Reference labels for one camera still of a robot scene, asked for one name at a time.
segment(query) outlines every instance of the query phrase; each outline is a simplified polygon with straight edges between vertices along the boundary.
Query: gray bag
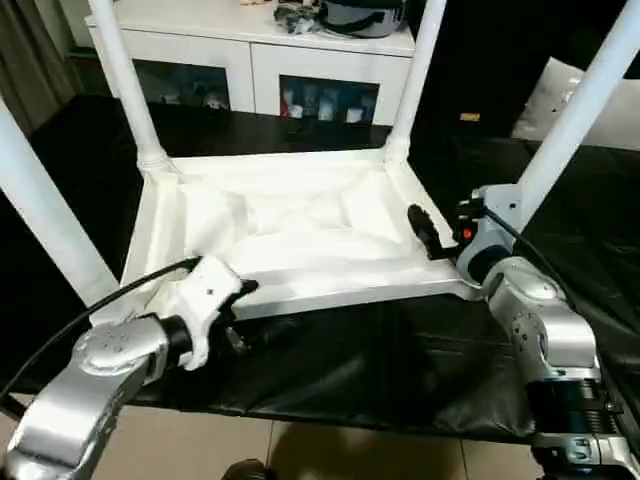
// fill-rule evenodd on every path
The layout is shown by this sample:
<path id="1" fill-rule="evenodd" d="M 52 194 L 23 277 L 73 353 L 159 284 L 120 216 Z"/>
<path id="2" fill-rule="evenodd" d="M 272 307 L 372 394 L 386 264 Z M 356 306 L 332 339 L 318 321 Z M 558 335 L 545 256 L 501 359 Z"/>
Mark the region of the gray bag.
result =
<path id="1" fill-rule="evenodd" d="M 318 18 L 332 32 L 380 38 L 400 27 L 404 12 L 405 0 L 321 0 Z"/>

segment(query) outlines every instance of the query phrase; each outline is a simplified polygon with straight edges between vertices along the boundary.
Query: shoe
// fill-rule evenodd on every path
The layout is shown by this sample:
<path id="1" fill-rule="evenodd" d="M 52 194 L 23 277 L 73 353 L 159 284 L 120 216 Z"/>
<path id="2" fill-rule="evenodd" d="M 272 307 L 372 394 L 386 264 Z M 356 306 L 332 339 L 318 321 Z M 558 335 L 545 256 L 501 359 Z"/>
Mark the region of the shoe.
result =
<path id="1" fill-rule="evenodd" d="M 231 465 L 222 480 L 274 480 L 260 460 L 250 459 Z"/>

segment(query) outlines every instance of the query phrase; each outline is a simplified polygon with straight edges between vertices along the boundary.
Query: black table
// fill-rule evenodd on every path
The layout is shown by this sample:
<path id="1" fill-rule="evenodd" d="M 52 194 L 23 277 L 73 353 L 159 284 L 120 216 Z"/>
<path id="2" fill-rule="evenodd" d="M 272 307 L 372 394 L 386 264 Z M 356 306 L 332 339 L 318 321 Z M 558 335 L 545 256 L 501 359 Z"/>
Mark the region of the black table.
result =
<path id="1" fill-rule="evenodd" d="M 176 106 L 153 106 L 152 116 L 173 156 L 372 147 L 387 133 Z M 410 160 L 445 216 L 471 188 L 517 179 L 536 148 L 428 132 L 416 129 Z M 119 104 L 76 97 L 32 144 L 119 275 L 142 186 Z M 640 155 L 583 148 L 578 157 L 525 233 L 575 290 L 638 447 Z M 12 279 L 3 295 L 2 382 L 82 305 L 6 199 L 0 221 Z M 43 357 L 20 390 L 37 391 L 59 371 L 87 326 Z M 254 345 L 248 356 L 174 371 L 135 402 L 503 442 L 524 442 L 531 433 L 510 347 L 482 303 L 409 299 L 252 320 L 239 329 Z"/>

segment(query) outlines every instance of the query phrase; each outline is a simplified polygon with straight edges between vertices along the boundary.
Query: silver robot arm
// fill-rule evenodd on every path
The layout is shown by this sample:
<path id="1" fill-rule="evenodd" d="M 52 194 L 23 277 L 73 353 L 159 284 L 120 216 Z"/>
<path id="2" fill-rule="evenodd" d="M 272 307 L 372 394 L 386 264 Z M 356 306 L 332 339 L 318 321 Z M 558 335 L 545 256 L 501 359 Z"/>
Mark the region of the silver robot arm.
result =
<path id="1" fill-rule="evenodd" d="M 491 313 L 511 339 L 535 422 L 545 478 L 640 480 L 602 381 L 596 340 L 558 285 L 522 257 L 500 260 L 483 282 Z"/>
<path id="2" fill-rule="evenodd" d="M 512 254 L 518 233 L 511 227 L 522 226 L 515 186 L 484 187 L 472 197 L 460 205 L 459 250 L 435 250 L 455 253 L 461 275 L 482 285 L 489 310 L 511 340 L 535 424 L 532 452 L 544 478 L 640 480 L 616 423 L 620 411 L 602 380 L 593 330 L 554 279 Z M 428 223 L 423 219 L 427 228 L 414 229 L 437 246 Z"/>
<path id="3" fill-rule="evenodd" d="M 90 478 L 122 406 L 169 368 L 193 370 L 206 363 L 212 324 L 256 286 L 205 257 L 187 278 L 170 285 L 164 318 L 147 314 L 82 335 L 69 365 L 18 425 L 5 458 L 7 478 Z M 238 338 L 231 326 L 225 333 Z"/>

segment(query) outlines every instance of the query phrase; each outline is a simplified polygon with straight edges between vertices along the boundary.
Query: white countertop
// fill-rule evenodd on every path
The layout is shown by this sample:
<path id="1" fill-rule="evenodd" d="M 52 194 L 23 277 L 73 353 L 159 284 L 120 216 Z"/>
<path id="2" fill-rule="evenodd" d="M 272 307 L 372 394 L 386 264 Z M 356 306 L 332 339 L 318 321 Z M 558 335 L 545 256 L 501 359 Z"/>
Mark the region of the white countertop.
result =
<path id="1" fill-rule="evenodd" d="M 276 0 L 263 5 L 240 5 L 239 0 L 120 0 L 116 14 L 126 30 L 413 56 L 415 43 L 408 28 L 376 39 L 344 38 L 328 32 L 289 35 L 273 20 L 275 6 Z M 92 17 L 85 21 L 95 26 Z"/>

